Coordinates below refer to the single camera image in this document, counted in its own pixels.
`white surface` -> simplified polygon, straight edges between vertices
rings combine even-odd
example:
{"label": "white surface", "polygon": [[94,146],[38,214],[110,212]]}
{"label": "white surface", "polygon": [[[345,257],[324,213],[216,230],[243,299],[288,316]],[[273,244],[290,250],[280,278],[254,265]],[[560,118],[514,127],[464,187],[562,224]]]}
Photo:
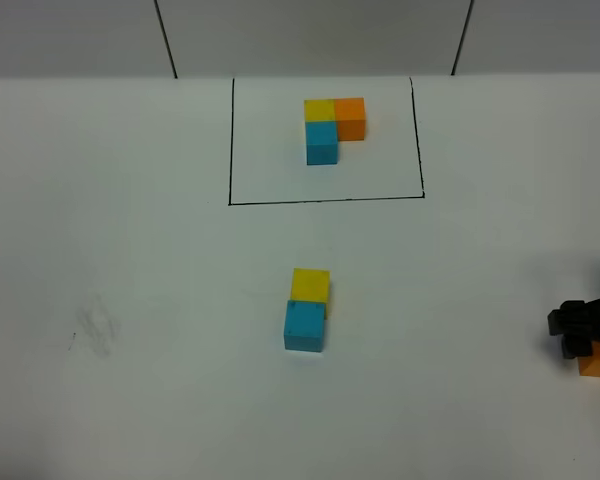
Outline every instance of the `white surface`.
{"label": "white surface", "polygon": [[2,471],[600,478],[546,328],[600,295],[600,77],[414,85],[425,200],[229,207],[230,80],[0,82]]}
{"label": "white surface", "polygon": [[[232,203],[421,197],[408,77],[236,79]],[[304,100],[364,97],[367,136],[307,166]]]}
{"label": "white surface", "polygon": [[469,0],[161,0],[178,74],[451,72]]}
{"label": "white surface", "polygon": [[600,0],[476,1],[466,73],[600,72]]}
{"label": "white surface", "polygon": [[152,0],[0,0],[0,77],[173,77]]}

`black line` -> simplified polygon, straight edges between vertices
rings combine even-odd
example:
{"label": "black line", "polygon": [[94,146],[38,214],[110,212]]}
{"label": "black line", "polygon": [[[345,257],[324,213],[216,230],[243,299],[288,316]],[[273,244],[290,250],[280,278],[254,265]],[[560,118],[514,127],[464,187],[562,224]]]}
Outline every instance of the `black line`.
{"label": "black line", "polygon": [[374,202],[379,200],[413,200],[424,198],[423,195],[412,197],[370,197],[370,198],[333,198],[326,200],[289,200],[285,202],[243,202],[231,203],[231,207],[239,205],[291,205],[296,203],[335,203],[335,202]]}
{"label": "black line", "polygon": [[233,185],[233,109],[236,102],[236,79],[231,82],[231,153],[229,154],[229,205],[231,205],[231,187]]}
{"label": "black line", "polygon": [[156,7],[156,15],[158,15],[158,22],[160,22],[160,29],[162,30],[162,38],[164,38],[164,44],[167,47],[167,53],[169,54],[169,62],[171,63],[171,71],[173,72],[173,78],[178,78],[178,72],[176,71],[176,64],[173,63],[173,55],[171,54],[171,47],[169,46],[169,39],[167,38],[167,31],[164,28],[164,22],[162,21],[162,14],[160,13],[160,6],[158,0],[153,0],[153,4]]}
{"label": "black line", "polygon": [[418,135],[418,119],[416,117],[416,96],[413,92],[413,80],[409,77],[409,83],[411,83],[411,107],[413,109],[413,128],[416,132],[416,148],[418,149],[418,166],[420,167],[420,185],[422,186],[422,198],[425,197],[424,193],[424,175],[422,175],[422,157],[420,155],[420,136]]}
{"label": "black line", "polygon": [[456,59],[453,61],[453,68],[451,69],[451,76],[456,74],[456,68],[458,68],[458,60],[460,60],[460,53],[462,52],[462,46],[464,45],[464,37],[467,34],[467,27],[469,26],[469,19],[471,18],[471,12],[473,12],[473,0],[469,2],[469,10],[467,10],[467,17],[464,19],[464,27],[462,27],[462,35],[460,36],[460,43],[458,44],[458,51],[456,52]]}

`black rectangle outline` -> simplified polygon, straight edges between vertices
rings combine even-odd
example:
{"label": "black rectangle outline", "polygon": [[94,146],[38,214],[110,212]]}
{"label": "black rectangle outline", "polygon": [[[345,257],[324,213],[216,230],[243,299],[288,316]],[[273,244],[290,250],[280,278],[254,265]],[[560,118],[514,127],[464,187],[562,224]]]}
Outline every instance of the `black rectangle outline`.
{"label": "black rectangle outline", "polygon": [[422,187],[422,194],[416,196],[404,196],[404,197],[362,197],[362,198],[333,198],[325,200],[289,200],[289,201],[278,201],[278,202],[240,202],[233,203],[231,201],[231,189],[233,186],[233,125],[234,125],[234,110],[236,100],[236,79],[233,78],[231,82],[231,152],[229,155],[229,206],[243,206],[243,205],[291,205],[295,203],[334,203],[334,202],[371,202],[377,200],[412,200],[412,199],[424,199],[424,176],[422,175],[422,157],[420,154],[420,137],[418,135],[418,120],[416,117],[416,97],[413,90],[413,80],[409,77],[409,84],[411,85],[411,109],[413,111],[413,127],[414,134],[416,137],[416,149],[418,151],[418,167],[420,169],[420,185]]}

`pencil mark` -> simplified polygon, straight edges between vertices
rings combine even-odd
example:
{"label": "pencil mark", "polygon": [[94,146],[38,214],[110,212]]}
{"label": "pencil mark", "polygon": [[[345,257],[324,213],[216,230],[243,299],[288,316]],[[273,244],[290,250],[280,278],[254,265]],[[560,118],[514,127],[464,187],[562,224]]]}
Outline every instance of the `pencil mark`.
{"label": "pencil mark", "polygon": [[100,358],[111,355],[120,324],[105,307],[100,295],[93,296],[86,306],[76,311],[78,324],[88,337],[89,347]]}

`white table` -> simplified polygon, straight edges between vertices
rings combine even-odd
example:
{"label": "white table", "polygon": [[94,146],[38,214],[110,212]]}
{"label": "white table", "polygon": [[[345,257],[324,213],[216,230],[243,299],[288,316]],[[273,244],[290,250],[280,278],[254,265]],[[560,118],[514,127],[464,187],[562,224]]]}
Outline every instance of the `white table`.
{"label": "white table", "polygon": [[425,199],[228,206],[231,79],[0,81],[0,471],[600,478],[600,76],[414,87]]}

